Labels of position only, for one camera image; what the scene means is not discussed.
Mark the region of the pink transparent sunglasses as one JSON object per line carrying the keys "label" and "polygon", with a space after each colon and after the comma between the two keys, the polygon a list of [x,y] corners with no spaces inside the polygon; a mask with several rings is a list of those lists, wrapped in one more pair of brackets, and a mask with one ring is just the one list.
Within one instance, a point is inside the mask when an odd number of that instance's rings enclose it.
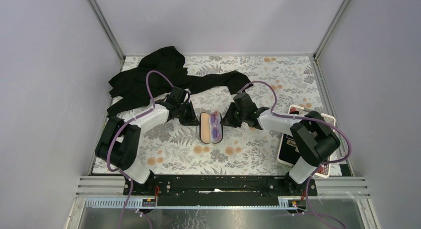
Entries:
{"label": "pink transparent sunglasses", "polygon": [[218,111],[215,111],[210,115],[211,140],[215,144],[219,143],[222,139],[222,127],[220,121],[221,116]]}

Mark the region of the black glasses case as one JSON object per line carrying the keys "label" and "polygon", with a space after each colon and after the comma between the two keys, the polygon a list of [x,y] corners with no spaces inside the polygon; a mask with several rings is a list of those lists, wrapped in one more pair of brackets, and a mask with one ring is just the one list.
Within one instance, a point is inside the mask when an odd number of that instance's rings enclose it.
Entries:
{"label": "black glasses case", "polygon": [[200,114],[200,141],[204,144],[218,144],[223,139],[222,116],[219,111]]}

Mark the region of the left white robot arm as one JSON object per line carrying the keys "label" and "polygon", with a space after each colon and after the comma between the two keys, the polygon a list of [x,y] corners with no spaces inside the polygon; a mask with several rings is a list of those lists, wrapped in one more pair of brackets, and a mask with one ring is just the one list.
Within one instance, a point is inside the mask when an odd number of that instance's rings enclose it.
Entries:
{"label": "left white robot arm", "polygon": [[151,179],[153,173],[137,158],[140,137],[173,119],[178,119],[183,126],[199,125],[190,93],[176,86],[164,99],[156,101],[154,106],[129,120],[109,117],[96,146],[95,156],[133,180],[135,188],[147,195],[154,188]]}

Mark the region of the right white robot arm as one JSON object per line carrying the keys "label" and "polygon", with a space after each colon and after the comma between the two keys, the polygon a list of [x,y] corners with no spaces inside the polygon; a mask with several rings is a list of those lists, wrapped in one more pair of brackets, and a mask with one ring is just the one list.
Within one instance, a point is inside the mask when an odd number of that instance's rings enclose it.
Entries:
{"label": "right white robot arm", "polygon": [[299,194],[304,182],[341,145],[336,128],[316,111],[280,115],[268,107],[258,108],[245,92],[233,100],[220,122],[222,125],[240,128],[246,123],[251,128],[281,132],[295,140],[300,156],[287,173],[284,185],[291,195]]}

